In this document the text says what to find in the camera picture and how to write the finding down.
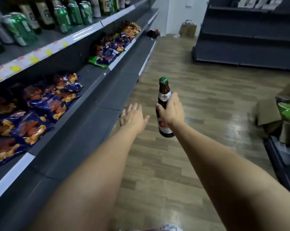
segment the person's right arm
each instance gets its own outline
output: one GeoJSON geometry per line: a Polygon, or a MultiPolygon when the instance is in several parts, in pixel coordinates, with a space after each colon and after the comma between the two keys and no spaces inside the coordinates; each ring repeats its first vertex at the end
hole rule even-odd
{"type": "Polygon", "coordinates": [[[290,192],[252,162],[184,122],[176,92],[162,121],[185,150],[227,230],[290,231],[290,192]]]}

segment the forearm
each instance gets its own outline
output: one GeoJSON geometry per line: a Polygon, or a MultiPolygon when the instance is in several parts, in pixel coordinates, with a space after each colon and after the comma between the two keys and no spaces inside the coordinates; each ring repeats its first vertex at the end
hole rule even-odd
{"type": "Polygon", "coordinates": [[[290,193],[264,170],[184,122],[171,129],[228,230],[290,225],[290,214],[281,220],[290,206],[290,193]]]}
{"type": "Polygon", "coordinates": [[[135,137],[123,126],[99,146],[56,190],[31,228],[106,230],[135,137]]]}

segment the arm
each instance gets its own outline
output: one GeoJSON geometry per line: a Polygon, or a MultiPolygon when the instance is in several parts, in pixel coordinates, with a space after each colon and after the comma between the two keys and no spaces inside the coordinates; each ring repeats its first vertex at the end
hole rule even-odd
{"type": "Polygon", "coordinates": [[[184,123],[177,93],[157,104],[227,230],[290,230],[290,193],[260,167],[184,123]]]}
{"type": "Polygon", "coordinates": [[[148,120],[140,105],[123,110],[120,130],[59,186],[29,230],[107,230],[128,152],[148,120]]]}

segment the person's right hand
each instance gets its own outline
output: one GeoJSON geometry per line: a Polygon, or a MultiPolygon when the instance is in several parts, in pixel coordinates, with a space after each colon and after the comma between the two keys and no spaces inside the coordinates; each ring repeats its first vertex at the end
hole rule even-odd
{"type": "Polygon", "coordinates": [[[177,92],[173,92],[166,104],[166,109],[160,104],[156,104],[156,109],[159,112],[161,121],[168,127],[171,127],[175,122],[184,122],[184,111],[181,102],[179,101],[177,92]]]}

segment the pile of snack bags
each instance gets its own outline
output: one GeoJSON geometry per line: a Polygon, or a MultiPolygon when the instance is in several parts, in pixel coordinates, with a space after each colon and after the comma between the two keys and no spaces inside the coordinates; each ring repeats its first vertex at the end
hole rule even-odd
{"type": "Polygon", "coordinates": [[[103,33],[100,40],[93,42],[88,62],[108,68],[140,31],[141,28],[136,23],[124,21],[118,33],[110,36],[103,33]]]}
{"type": "Polygon", "coordinates": [[[77,100],[82,85],[76,73],[55,74],[36,84],[15,84],[0,97],[0,166],[25,153],[53,128],[77,100]]]}

